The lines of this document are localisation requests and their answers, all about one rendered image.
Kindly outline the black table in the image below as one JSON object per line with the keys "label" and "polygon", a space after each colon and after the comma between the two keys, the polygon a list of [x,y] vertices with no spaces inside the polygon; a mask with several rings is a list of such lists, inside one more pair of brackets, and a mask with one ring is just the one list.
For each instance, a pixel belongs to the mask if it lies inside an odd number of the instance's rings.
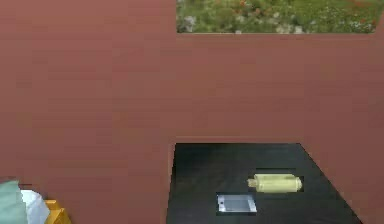
{"label": "black table", "polygon": [[[258,193],[256,174],[293,174],[297,193]],[[218,210],[219,195],[246,195],[251,213]],[[299,143],[178,143],[166,224],[363,224]]]}

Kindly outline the silver flat phone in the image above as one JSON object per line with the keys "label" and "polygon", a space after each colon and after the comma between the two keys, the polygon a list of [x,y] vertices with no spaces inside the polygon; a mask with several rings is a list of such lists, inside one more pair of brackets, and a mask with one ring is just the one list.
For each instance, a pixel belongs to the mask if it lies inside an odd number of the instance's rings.
{"label": "silver flat phone", "polygon": [[251,195],[218,195],[220,213],[256,213],[257,208]]}

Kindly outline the pale yellow lying bottle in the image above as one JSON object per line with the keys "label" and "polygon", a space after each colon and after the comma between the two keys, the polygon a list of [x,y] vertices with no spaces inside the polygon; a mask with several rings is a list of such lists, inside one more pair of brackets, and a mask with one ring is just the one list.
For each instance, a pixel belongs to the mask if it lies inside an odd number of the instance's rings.
{"label": "pale yellow lying bottle", "polygon": [[247,184],[259,193],[294,193],[303,186],[301,179],[293,174],[255,174]]}

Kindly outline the window with garden view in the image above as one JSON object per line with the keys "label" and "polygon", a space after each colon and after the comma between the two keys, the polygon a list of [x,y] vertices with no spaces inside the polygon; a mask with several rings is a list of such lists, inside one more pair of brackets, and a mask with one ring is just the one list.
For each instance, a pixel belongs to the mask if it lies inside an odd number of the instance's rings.
{"label": "window with garden view", "polygon": [[176,0],[179,33],[370,34],[384,0]]}

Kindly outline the white pillow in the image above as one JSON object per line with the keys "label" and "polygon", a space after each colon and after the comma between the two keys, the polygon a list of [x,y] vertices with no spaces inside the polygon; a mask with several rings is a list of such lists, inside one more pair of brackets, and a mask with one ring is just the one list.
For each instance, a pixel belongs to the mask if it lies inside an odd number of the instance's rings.
{"label": "white pillow", "polygon": [[43,197],[33,190],[22,190],[22,200],[26,204],[28,224],[45,224],[50,210]]}

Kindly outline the pale green pillow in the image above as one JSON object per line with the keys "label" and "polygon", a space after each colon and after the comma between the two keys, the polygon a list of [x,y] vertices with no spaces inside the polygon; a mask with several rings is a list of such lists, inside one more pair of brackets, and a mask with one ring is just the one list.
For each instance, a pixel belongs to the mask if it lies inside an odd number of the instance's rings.
{"label": "pale green pillow", "polygon": [[0,224],[28,224],[26,204],[16,180],[0,184]]}

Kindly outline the yellow wooden bed frame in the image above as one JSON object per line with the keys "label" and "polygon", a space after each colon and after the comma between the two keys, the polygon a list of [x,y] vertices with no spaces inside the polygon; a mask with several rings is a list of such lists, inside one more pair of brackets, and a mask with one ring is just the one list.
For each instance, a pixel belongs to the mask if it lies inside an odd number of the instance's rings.
{"label": "yellow wooden bed frame", "polygon": [[45,204],[50,211],[45,224],[72,224],[67,210],[57,200],[46,200]]}

